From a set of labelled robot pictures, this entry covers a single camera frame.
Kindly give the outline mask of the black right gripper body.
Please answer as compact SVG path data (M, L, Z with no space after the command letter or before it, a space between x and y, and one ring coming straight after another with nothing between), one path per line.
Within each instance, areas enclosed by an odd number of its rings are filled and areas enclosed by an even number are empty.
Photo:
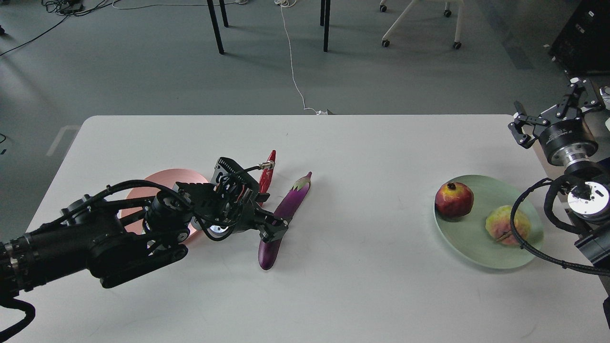
M552 124L539 135L539 142L547 162L563 167L588 161L599 147L582 119Z

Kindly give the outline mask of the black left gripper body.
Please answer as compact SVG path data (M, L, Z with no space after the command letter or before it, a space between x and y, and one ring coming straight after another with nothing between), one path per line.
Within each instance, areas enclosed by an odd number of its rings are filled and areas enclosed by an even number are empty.
M227 226L224 236L233 233L245 232L254 227L256 210L267 200L267 195L251 195L250 198L240 198L235 202L228 202L224 205L224 215L226 221L235 222L233 226Z

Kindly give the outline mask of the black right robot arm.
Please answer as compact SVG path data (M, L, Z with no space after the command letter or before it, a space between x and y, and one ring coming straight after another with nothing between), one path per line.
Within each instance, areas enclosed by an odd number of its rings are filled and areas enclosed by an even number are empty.
M608 278L609 168L591 161L598 144L585 122L586 113L606 109L599 87L590 80L574 77L560 102L540 115L527 115L518 101L514 106L516 113L508 128L516 143L527 149L540 143L547 163L564 168L564 173L553 180L536 182L517 198L510 209L510 234L521 249L538 258L563 269ZM589 265L553 258L517 232L517 209L530 193L545 185L548 190L543 211L547 219L556 228L578 236L574 245Z

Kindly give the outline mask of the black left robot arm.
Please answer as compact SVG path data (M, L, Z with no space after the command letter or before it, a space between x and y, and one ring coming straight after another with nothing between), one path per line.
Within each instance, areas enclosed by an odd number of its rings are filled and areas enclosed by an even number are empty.
M220 242L233 233L257 230L259 264L270 269L281 239L311 187L311 176L294 183L273 211L269 198L275 161L242 168L219 158L209 182L175 182L173 187L147 180L107 185L100 193L62 209L50 223L1 243L1 306L24 312L21 321L2 330L1 341L15 336L35 318L35 307L19 300L21 291L87 269L111 288L184 258L191 229Z

